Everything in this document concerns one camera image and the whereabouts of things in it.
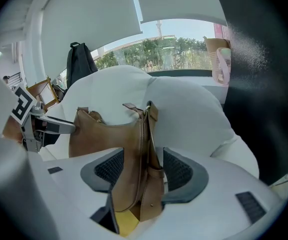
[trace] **wooden chair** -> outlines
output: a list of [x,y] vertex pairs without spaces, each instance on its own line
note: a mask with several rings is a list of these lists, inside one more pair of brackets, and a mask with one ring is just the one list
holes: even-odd
[[50,101],[49,103],[44,104],[44,111],[45,112],[47,112],[49,107],[53,106],[54,104],[59,103],[58,97],[57,97],[57,95],[56,95],[56,93],[52,87],[52,84],[50,82],[50,78],[47,77],[46,80],[44,80],[42,82],[39,82],[39,83],[37,83],[31,87],[26,87],[28,92],[30,94],[32,94],[32,96],[34,96],[38,101],[44,102],[42,97],[41,97],[41,93],[47,85],[49,85],[50,92],[52,93],[54,99],[52,101]]

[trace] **white cushion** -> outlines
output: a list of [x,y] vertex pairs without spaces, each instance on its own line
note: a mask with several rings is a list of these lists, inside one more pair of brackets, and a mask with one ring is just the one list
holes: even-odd
[[[219,101],[202,86],[179,77],[152,77],[129,65],[106,68],[74,83],[47,115],[73,121],[81,106],[99,112],[108,125],[126,124],[136,120],[137,113],[122,103],[144,109],[150,100],[159,110],[156,146],[214,156],[259,177],[255,156],[232,130]],[[69,135],[62,134],[46,148],[56,159],[68,158],[68,142]]]

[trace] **sky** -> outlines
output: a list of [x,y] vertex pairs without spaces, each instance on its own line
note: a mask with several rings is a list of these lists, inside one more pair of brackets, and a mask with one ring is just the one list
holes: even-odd
[[[138,16],[139,23],[143,19],[140,11],[138,0],[134,0],[136,13]],[[112,42],[104,46],[104,51],[108,51],[117,46],[121,46],[130,42],[134,42],[140,39],[157,37],[158,31],[156,27],[156,21],[147,22],[144,24],[140,23],[142,34],[137,34],[123,38],[121,40]],[[195,19],[164,19],[162,20],[161,30],[162,35],[175,35],[177,38],[192,38],[203,41],[203,36],[207,38],[214,38],[214,24],[207,21],[195,20]]]

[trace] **handbag strap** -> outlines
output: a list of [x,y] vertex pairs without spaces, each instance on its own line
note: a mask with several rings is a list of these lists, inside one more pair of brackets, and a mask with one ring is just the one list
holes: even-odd
[[155,142],[154,142],[154,129],[156,121],[158,120],[158,109],[153,104],[152,101],[147,103],[147,116],[148,116],[148,125],[149,125],[149,133],[150,133],[150,140],[148,146],[148,166],[150,168],[161,170],[161,166],[157,157],[156,149],[155,149]]

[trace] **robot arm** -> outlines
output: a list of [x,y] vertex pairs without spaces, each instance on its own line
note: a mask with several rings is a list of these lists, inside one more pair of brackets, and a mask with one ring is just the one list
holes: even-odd
[[43,103],[22,85],[18,85],[14,93],[18,103],[11,116],[20,124],[21,142],[27,151],[39,152],[42,147],[56,143],[60,134],[75,132],[72,122],[44,115]]

